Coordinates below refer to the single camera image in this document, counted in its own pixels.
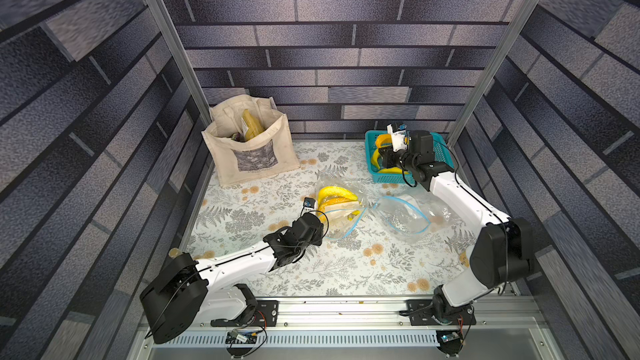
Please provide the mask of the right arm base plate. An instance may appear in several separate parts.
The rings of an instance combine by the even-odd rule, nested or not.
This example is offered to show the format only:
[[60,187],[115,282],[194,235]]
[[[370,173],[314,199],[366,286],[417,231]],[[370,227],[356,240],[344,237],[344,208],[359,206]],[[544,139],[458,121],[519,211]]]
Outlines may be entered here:
[[445,305],[438,316],[438,305],[432,305],[431,299],[410,299],[405,302],[407,308],[399,314],[409,318],[412,326],[455,327],[461,325],[475,325],[475,309],[468,304],[460,308],[450,308]]

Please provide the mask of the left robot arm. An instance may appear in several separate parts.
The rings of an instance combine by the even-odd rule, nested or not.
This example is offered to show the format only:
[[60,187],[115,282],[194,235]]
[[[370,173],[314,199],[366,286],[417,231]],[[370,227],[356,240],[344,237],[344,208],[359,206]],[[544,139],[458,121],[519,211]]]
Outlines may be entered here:
[[161,344],[195,321],[248,323],[253,318],[248,309],[257,305],[241,281],[296,263],[308,247],[322,245],[329,228],[324,213],[311,211],[291,226],[222,258],[196,260],[189,253],[176,256],[140,294],[150,327],[148,336]]

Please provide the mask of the right circuit board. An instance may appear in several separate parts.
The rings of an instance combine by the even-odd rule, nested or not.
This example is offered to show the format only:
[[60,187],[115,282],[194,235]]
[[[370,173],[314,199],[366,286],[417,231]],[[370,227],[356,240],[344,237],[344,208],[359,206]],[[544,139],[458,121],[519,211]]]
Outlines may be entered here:
[[459,344],[461,343],[461,337],[458,332],[455,331],[436,331],[438,343],[443,346],[446,344]]

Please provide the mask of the beige canvas tote bag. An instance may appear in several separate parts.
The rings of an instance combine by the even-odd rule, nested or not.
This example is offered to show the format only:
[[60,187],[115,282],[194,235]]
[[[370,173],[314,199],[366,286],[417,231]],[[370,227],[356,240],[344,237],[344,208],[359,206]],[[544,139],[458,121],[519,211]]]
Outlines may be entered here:
[[[245,109],[259,119],[264,132],[246,142],[242,129]],[[288,117],[271,98],[243,94],[210,109],[213,122],[202,132],[224,188],[271,178],[300,168],[293,148]]]

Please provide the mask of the left aluminium frame post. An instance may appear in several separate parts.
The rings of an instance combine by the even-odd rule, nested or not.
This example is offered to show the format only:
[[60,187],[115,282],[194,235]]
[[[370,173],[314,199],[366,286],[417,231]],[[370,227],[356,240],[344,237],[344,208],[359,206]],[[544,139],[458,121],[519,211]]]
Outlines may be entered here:
[[183,47],[182,42],[178,36],[178,32],[170,18],[168,10],[163,0],[145,0],[151,15],[158,25],[160,33],[163,35],[168,49],[173,56],[178,69],[183,75],[183,79],[188,87],[188,91],[193,98],[193,101],[198,107],[198,111],[201,114],[201,118],[206,126],[212,122],[210,117],[209,105],[203,93],[203,90],[198,82],[196,73],[191,65],[188,55]]

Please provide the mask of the yellow drink bottle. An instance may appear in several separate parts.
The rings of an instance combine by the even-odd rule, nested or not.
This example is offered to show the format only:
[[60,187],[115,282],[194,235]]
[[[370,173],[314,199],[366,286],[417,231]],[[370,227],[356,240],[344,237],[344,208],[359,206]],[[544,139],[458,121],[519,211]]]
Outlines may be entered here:
[[183,254],[183,252],[179,248],[171,248],[170,251],[168,252],[168,256],[171,259],[177,258],[178,256],[181,256],[182,254]]

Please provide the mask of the teal plastic basket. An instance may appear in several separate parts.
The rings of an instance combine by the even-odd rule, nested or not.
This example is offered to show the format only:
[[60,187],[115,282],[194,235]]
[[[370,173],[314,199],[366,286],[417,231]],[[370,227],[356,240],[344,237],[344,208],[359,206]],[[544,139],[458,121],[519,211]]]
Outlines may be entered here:
[[454,171],[451,153],[438,133],[370,130],[365,133],[365,150],[375,183],[406,183],[429,190],[431,178]]

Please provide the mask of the aluminium front rail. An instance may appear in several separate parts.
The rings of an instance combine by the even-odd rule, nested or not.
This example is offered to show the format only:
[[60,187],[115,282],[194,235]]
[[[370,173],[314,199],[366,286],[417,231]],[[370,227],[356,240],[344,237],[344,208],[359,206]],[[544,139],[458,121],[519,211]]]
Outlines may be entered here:
[[[382,297],[291,297],[261,298],[280,302],[276,330],[390,330],[390,329],[443,329],[455,327],[412,326],[409,318],[399,314],[407,308],[410,299],[430,299],[429,296]],[[535,300],[527,296],[490,294],[473,304],[475,325],[464,325],[474,330],[547,328]]]

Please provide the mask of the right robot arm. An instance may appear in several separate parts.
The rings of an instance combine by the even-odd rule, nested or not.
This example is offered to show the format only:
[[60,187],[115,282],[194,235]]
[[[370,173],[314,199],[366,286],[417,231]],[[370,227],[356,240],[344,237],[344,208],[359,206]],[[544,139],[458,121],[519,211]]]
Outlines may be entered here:
[[534,271],[533,228],[523,218],[511,218],[474,193],[456,168],[436,160],[434,136],[427,131],[387,132],[391,144],[379,150],[384,167],[399,167],[460,216],[473,230],[475,244],[467,250],[469,268],[435,288],[432,303],[421,311],[441,325],[469,313],[472,304]]

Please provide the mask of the aluminium frame post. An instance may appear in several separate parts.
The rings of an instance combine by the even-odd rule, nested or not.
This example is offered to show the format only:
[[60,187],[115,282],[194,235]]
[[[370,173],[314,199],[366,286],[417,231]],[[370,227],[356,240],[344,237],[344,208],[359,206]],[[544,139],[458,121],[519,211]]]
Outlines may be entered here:
[[482,71],[471,92],[463,111],[458,116],[453,131],[448,135],[448,146],[454,148],[468,121],[473,115],[481,97],[490,89],[490,85],[503,64],[506,56],[515,44],[518,36],[531,17],[540,0],[523,0],[515,16],[509,23],[504,35],[496,46],[485,70]]
[[193,101],[198,107],[198,111],[201,114],[201,118],[206,126],[212,122],[210,117],[209,105],[203,93],[203,90],[198,82],[196,73],[191,65],[188,55],[183,47],[182,42],[178,36],[178,32],[170,18],[168,10],[163,0],[145,0],[151,15],[158,25],[160,33],[163,35],[168,49],[173,56],[178,69],[183,75],[183,79],[188,87],[188,91],[193,98]]

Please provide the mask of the left circuit board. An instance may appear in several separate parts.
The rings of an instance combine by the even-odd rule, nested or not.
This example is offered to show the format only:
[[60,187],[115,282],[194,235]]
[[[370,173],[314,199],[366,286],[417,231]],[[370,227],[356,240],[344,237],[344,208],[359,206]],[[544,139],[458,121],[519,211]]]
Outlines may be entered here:
[[225,344],[229,346],[255,345],[257,341],[257,334],[253,331],[232,330],[228,332],[225,338]]

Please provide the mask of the yellow banana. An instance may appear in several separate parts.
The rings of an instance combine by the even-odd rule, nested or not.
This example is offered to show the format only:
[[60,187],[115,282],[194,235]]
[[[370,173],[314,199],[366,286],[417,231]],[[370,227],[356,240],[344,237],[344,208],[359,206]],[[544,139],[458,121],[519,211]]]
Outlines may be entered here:
[[375,145],[376,145],[376,149],[373,152],[373,155],[371,157],[371,164],[376,168],[376,170],[380,170],[380,168],[381,168],[381,166],[380,166],[381,154],[380,154],[379,150],[381,148],[385,148],[386,146],[391,146],[392,145],[391,135],[388,134],[388,133],[378,135],[376,140],[375,140]]
[[380,170],[377,171],[377,173],[383,173],[383,174],[403,174],[403,170],[399,167],[394,167],[394,168],[380,168]]

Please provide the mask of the circuit board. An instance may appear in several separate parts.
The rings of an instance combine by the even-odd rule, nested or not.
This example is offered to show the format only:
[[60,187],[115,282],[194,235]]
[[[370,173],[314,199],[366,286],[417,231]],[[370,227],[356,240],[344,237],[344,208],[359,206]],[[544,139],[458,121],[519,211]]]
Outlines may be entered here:
[[459,344],[461,343],[461,337],[458,332],[455,331],[436,331],[438,343],[443,346],[446,344]]
[[257,341],[257,334],[253,331],[232,330],[228,332],[225,338],[225,344],[229,346],[255,345]]

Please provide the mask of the zip-top bag of bananas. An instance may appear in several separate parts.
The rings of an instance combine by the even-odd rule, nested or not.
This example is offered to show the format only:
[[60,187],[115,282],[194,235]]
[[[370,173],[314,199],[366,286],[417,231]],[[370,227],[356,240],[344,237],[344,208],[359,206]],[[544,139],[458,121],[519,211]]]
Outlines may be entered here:
[[361,180],[320,174],[315,185],[315,214],[325,225],[326,237],[340,240],[358,226],[368,205],[368,195]]
[[416,243],[460,222],[450,206],[423,188],[383,196],[370,208],[373,220],[405,243]]

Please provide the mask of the right aluminium frame post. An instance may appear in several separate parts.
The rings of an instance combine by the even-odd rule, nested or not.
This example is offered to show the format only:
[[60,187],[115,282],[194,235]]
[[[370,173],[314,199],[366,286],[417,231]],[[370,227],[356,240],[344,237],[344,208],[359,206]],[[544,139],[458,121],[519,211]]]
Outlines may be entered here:
[[463,111],[458,116],[453,131],[448,135],[448,146],[454,148],[468,121],[473,115],[481,97],[490,89],[490,85],[503,64],[506,56],[515,44],[518,36],[531,17],[540,0],[523,0],[515,16],[509,23],[504,35],[496,46],[485,70],[482,71],[471,92]]

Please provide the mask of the yellow item in tote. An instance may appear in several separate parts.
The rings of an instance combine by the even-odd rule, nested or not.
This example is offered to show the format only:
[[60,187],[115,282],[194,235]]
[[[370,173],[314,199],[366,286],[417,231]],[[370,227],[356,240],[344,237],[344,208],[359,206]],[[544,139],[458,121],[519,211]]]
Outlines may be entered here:
[[260,123],[259,119],[253,116],[248,109],[245,109],[242,114],[242,129],[244,140],[246,142],[256,138],[264,132],[264,127]]

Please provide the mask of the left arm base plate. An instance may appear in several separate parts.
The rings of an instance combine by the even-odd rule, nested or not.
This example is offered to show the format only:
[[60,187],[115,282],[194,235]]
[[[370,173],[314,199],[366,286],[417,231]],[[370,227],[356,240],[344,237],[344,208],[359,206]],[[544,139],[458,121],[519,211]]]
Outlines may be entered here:
[[212,327],[265,327],[277,325],[280,302],[277,300],[258,300],[235,319],[217,319],[211,321]]

